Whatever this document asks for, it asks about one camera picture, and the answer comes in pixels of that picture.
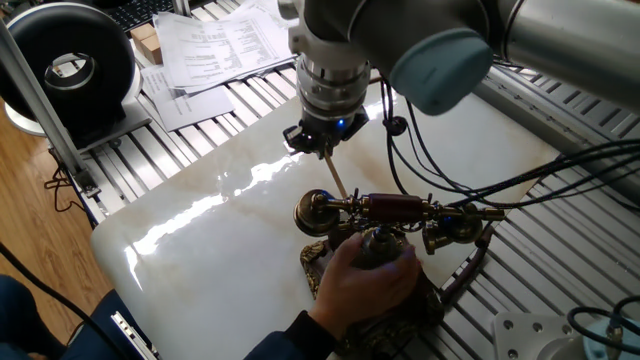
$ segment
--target wooden floor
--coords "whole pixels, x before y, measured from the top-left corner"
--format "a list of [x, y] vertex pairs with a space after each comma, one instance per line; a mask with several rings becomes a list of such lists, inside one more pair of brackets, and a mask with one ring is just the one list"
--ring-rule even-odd
[[[53, 190], [43, 188], [57, 168], [46, 140], [14, 128], [1, 99], [0, 104], [0, 241], [36, 276], [90, 313], [112, 286], [91, 253], [87, 217], [75, 206], [64, 213], [54, 210]], [[60, 207], [70, 200], [78, 201], [73, 190], [60, 189]], [[0, 274], [31, 289], [44, 322], [66, 343], [79, 319], [1, 256]]]

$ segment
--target ornate brass base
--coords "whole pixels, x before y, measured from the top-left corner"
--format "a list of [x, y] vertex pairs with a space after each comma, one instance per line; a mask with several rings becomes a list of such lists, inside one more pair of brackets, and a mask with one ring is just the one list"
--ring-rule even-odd
[[[333, 250], [337, 248], [331, 244], [329, 240], [318, 241], [306, 246], [300, 254], [314, 299], [322, 275], [333, 257]], [[347, 355], [358, 350], [376, 351], [389, 342], [438, 325], [443, 317], [444, 307], [438, 299], [436, 287], [421, 271], [415, 290], [404, 302], [381, 316], [350, 326], [336, 353]]]

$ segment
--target antique telephone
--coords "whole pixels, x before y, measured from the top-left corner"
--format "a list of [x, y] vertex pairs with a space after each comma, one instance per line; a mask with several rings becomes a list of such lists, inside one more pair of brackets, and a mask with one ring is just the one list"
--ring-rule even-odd
[[[345, 199], [336, 199], [324, 190], [311, 190], [294, 210], [295, 223], [302, 232], [314, 237], [328, 236], [327, 240], [306, 246], [300, 255], [314, 298], [334, 251], [355, 232], [361, 232], [364, 241], [352, 265], [373, 269], [402, 253], [408, 244], [406, 233], [422, 231], [427, 253], [432, 255], [451, 243], [468, 244], [490, 237], [482, 221], [499, 221], [504, 217], [504, 210], [477, 209], [471, 203], [458, 209], [411, 195], [359, 197], [358, 189]], [[349, 327], [336, 352], [345, 355], [358, 349], [375, 351], [385, 343], [436, 326], [444, 317], [441, 299], [438, 289], [421, 271], [416, 288], [405, 301], [386, 314]]]

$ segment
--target marble surface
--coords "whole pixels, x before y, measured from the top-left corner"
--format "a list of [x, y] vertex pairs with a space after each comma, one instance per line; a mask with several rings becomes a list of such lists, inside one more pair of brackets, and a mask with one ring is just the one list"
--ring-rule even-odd
[[[407, 116], [404, 99], [396, 114]], [[397, 193], [386, 156], [378, 86], [365, 102], [372, 121], [335, 149], [347, 191]], [[241, 359], [264, 336], [284, 330], [312, 306], [299, 262], [316, 241], [293, 222], [308, 190], [338, 190], [315, 155], [289, 156], [282, 130], [297, 122], [297, 99], [231, 138], [104, 221], [94, 254], [165, 360]], [[557, 151], [474, 95], [445, 115], [419, 114], [432, 155], [452, 179], [484, 186], [542, 165]], [[417, 166], [407, 135], [397, 138]], [[447, 203], [458, 195], [432, 189], [396, 161], [407, 190]], [[518, 201], [529, 184], [496, 194]], [[441, 286], [473, 251], [451, 245], [427, 256], [409, 236], [427, 276]]]

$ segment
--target hand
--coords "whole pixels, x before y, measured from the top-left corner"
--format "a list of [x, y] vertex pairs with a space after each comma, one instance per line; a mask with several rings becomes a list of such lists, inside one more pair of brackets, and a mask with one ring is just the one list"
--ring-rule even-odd
[[362, 235], [344, 241], [327, 265], [309, 316], [340, 339], [357, 321], [399, 305], [415, 287], [420, 264], [408, 246], [394, 262], [373, 270], [350, 266], [362, 246]]
[[47, 358], [46, 356], [40, 355], [38, 353], [29, 353], [28, 355], [33, 360], [49, 360], [49, 358]]

